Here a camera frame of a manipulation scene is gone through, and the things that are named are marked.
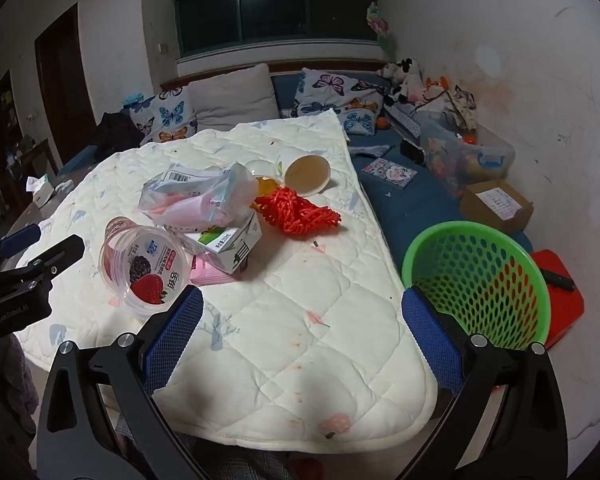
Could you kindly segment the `butterfly print pillow right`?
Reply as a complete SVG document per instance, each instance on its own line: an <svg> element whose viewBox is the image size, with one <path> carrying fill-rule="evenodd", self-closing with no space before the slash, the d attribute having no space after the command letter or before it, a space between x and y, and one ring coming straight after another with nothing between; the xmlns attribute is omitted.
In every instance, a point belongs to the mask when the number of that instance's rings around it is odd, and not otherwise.
<svg viewBox="0 0 600 480"><path fill-rule="evenodd" d="M291 116L317 115L332 110L347 136L373 136L383 105L384 89L378 84L304 68L299 76Z"/></svg>

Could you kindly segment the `white quilted mattress pad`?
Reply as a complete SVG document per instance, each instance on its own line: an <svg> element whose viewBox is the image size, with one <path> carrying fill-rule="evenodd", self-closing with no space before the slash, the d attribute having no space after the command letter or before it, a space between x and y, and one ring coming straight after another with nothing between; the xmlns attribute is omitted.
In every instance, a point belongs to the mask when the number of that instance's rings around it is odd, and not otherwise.
<svg viewBox="0 0 600 480"><path fill-rule="evenodd" d="M145 222L137 203L146 181L174 164L223 168L286 148L329 162L329 186L314 203L340 214L339 230L293 240L265 228L242 278L202 292L204 315L155 401L173 429L246 448L359 453L415 437L438 386L403 321L403 285L333 112L204 130L101 162L23 256L71 234L85 244L53 282L50 316L19 333L24 355L49 370L65 340L98 347L140 329L98 259L111 219Z"/></svg>

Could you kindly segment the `plastic packaging bag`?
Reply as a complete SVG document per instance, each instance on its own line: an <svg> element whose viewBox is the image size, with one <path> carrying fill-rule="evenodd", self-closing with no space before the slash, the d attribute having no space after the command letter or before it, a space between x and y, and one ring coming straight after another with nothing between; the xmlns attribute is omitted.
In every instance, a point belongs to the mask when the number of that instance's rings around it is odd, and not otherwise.
<svg viewBox="0 0 600 480"><path fill-rule="evenodd" d="M245 218L258 191L257 178L239 162L215 170L174 164L143 185L138 209L156 226L198 232Z"/></svg>

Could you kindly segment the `butterfly print pillow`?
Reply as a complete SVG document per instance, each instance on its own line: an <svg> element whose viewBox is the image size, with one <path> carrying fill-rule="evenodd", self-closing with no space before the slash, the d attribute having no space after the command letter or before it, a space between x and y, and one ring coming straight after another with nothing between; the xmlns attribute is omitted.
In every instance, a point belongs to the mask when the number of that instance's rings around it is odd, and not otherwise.
<svg viewBox="0 0 600 480"><path fill-rule="evenodd" d="M373 136L383 105L384 89L378 84L304 68L299 76L291 116L317 115L332 110L347 136Z"/></svg>
<svg viewBox="0 0 600 480"><path fill-rule="evenodd" d="M184 87L150 98L140 94L134 102L126 102L123 111L142 135L140 145L187 139L198 131L197 113Z"/></svg>

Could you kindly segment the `flower wall decoration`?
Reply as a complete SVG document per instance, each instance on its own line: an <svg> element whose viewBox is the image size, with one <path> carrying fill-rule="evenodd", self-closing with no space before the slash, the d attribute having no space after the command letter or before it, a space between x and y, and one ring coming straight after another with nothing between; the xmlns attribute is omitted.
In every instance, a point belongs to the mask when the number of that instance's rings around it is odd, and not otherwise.
<svg viewBox="0 0 600 480"><path fill-rule="evenodd" d="M396 60L396 42L391 35L388 22L382 17L380 7L372 2L366 11L366 22L375 33L382 52L390 62Z"/></svg>

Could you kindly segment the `colourful sticker book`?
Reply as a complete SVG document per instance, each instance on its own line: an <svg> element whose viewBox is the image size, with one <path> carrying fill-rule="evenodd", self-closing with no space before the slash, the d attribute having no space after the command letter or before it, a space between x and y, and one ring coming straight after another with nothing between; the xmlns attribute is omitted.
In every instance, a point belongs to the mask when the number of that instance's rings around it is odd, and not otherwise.
<svg viewBox="0 0 600 480"><path fill-rule="evenodd" d="M417 171L390 162L388 159L378 158L362 169L363 174L383 180L397 188L405 188L416 177Z"/></svg>

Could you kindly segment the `red plastic stool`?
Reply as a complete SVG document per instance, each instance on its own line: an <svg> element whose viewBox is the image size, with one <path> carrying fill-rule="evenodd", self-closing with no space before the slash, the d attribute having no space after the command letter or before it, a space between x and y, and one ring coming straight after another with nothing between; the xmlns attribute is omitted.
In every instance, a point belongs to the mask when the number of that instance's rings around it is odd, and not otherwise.
<svg viewBox="0 0 600 480"><path fill-rule="evenodd" d="M532 252L531 258L539 269L546 269L571 277L562 260L548 249ZM584 299L580 290L566 292L557 287L547 286L550 296L550 330L548 331L546 348L552 348L568 333L584 313Z"/></svg>

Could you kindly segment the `green plastic waste basket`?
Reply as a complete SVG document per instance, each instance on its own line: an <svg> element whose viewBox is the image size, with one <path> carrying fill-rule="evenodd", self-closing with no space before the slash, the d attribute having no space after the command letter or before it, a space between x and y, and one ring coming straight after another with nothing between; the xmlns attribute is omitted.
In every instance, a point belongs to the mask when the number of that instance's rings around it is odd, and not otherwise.
<svg viewBox="0 0 600 480"><path fill-rule="evenodd" d="M401 278L468 334L521 350L544 344L550 295L531 256L508 235L471 221L448 221L422 231L408 246Z"/></svg>

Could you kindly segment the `red mesh net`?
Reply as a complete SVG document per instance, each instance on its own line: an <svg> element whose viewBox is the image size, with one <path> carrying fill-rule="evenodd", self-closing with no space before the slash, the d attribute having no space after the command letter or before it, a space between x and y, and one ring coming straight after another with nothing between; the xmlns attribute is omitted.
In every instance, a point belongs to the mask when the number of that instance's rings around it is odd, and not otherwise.
<svg viewBox="0 0 600 480"><path fill-rule="evenodd" d="M316 206L290 188L276 188L254 202L266 223L288 236L302 237L336 229L341 216L327 206Z"/></svg>

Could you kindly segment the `beige cushion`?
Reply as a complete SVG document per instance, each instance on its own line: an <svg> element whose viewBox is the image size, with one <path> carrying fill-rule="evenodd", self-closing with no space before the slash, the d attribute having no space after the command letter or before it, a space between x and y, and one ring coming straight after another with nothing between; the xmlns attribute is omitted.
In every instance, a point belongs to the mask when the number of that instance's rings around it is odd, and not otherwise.
<svg viewBox="0 0 600 480"><path fill-rule="evenodd" d="M228 131L244 122L279 118L270 70L264 63L193 81L186 90L199 131Z"/></svg>

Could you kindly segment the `clear strawberry yogurt cup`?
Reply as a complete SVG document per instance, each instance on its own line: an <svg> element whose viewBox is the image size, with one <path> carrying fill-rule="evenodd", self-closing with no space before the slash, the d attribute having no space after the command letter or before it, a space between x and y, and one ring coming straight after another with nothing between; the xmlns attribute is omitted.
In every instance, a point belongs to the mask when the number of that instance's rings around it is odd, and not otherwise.
<svg viewBox="0 0 600 480"><path fill-rule="evenodd" d="M190 270L174 236L126 217L108 222L99 266L107 286L139 320L169 309L188 283Z"/></svg>

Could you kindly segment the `black small device on bed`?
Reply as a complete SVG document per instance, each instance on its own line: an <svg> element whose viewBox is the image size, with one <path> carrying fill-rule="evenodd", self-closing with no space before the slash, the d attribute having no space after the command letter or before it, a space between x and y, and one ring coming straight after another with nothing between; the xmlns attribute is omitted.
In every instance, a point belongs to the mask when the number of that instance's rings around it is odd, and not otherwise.
<svg viewBox="0 0 600 480"><path fill-rule="evenodd" d="M400 143L400 153L408 158L413 164L425 167L426 152L418 145L408 139L403 139Z"/></svg>

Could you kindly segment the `brown cardboard box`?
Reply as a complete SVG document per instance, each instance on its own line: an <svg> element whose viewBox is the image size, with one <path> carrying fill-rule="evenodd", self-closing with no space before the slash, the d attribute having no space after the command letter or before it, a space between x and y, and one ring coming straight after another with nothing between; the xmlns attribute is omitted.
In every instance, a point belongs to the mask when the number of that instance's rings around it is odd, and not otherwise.
<svg viewBox="0 0 600 480"><path fill-rule="evenodd" d="M468 185L460 200L460 213L467 220L505 234L521 232L533 211L533 204L502 179Z"/></svg>

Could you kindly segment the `fox plush toy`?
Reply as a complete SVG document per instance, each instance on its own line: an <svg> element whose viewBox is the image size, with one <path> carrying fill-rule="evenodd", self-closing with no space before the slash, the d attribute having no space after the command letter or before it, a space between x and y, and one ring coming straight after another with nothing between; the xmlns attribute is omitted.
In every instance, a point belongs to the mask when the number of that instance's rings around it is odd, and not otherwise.
<svg viewBox="0 0 600 480"><path fill-rule="evenodd" d="M449 88L450 84L445 76L440 76L438 79L428 77L425 81L425 91L422 96L426 102L431 102L442 96L444 92L448 92Z"/></svg>

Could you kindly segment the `dark window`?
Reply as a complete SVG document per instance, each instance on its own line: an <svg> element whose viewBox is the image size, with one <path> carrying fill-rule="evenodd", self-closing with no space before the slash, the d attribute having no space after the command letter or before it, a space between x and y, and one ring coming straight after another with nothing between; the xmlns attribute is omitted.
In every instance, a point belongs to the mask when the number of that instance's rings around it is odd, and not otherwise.
<svg viewBox="0 0 600 480"><path fill-rule="evenodd" d="M373 40L366 21L376 0L175 0L184 56L260 42Z"/></svg>

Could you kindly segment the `round clear lid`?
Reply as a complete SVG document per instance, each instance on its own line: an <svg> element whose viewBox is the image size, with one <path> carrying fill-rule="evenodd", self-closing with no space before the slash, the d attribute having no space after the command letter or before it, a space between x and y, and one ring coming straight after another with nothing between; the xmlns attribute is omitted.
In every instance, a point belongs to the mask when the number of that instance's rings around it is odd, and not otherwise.
<svg viewBox="0 0 600 480"><path fill-rule="evenodd" d="M276 179L276 167L264 159L253 159L246 163L246 168L256 178Z"/></svg>

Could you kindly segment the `white green milk carton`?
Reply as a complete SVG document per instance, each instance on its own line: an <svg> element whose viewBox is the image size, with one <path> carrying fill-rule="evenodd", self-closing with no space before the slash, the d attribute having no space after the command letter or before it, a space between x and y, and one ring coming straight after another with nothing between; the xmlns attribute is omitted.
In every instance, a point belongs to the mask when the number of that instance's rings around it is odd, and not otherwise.
<svg viewBox="0 0 600 480"><path fill-rule="evenodd" d="M191 254L206 260L215 269L234 274L261 239L258 214L251 211L241 222L214 226L204 232L182 233L180 240Z"/></svg>

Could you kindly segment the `paper cup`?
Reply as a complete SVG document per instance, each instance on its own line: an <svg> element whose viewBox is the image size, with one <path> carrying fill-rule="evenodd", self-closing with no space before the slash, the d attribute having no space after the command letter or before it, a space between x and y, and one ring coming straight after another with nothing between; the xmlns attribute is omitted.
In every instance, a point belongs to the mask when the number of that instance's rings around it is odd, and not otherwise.
<svg viewBox="0 0 600 480"><path fill-rule="evenodd" d="M302 197L321 193L329 181L330 165L321 155L300 156L284 172L284 185Z"/></svg>

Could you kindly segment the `orange peel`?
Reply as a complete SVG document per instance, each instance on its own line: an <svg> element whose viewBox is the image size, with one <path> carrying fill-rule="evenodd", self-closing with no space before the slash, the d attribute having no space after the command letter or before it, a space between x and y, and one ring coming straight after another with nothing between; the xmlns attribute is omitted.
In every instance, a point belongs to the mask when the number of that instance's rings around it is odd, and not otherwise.
<svg viewBox="0 0 600 480"><path fill-rule="evenodd" d="M257 177L258 181L258 197L267 196L274 193L278 188L280 188L279 183L272 178L267 177Z"/></svg>

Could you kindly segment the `black remote control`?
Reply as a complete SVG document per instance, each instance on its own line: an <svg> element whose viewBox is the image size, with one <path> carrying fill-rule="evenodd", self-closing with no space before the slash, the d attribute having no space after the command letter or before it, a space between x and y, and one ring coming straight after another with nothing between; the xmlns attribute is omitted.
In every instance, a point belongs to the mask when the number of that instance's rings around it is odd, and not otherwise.
<svg viewBox="0 0 600 480"><path fill-rule="evenodd" d="M566 292L574 292L576 290L576 284L574 284L574 281L571 278L568 278L568 276L546 269L540 269L540 272L548 286L557 287Z"/></svg>

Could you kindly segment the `butterfly print pillow left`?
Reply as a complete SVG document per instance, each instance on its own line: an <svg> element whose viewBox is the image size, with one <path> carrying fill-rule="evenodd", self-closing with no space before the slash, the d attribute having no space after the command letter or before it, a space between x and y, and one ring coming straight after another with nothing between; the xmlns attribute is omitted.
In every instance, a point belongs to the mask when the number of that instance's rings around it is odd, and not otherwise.
<svg viewBox="0 0 600 480"><path fill-rule="evenodd" d="M134 102L126 102L123 111L142 135L140 145L187 139L198 131L197 113L184 87L150 98L140 94Z"/></svg>

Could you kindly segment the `clear plastic storage bin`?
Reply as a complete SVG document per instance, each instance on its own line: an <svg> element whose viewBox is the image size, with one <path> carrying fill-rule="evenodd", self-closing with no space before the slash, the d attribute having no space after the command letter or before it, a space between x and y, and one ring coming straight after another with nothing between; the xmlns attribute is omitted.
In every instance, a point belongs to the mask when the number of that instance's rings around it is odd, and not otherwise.
<svg viewBox="0 0 600 480"><path fill-rule="evenodd" d="M427 168L452 196L461 196L467 185L504 179L513 165L513 145L483 125L470 144L442 114L416 112L413 119Z"/></svg>

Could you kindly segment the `cow plush toy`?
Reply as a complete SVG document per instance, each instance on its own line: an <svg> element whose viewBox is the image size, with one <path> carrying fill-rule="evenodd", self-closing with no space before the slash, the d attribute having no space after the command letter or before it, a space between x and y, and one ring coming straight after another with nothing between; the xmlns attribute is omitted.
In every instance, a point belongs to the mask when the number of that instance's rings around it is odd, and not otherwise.
<svg viewBox="0 0 600 480"><path fill-rule="evenodd" d="M377 72L378 76L389 83L385 94L388 106L396 103L419 105L425 102L425 85L422 71L414 58L404 58L397 63L387 63Z"/></svg>

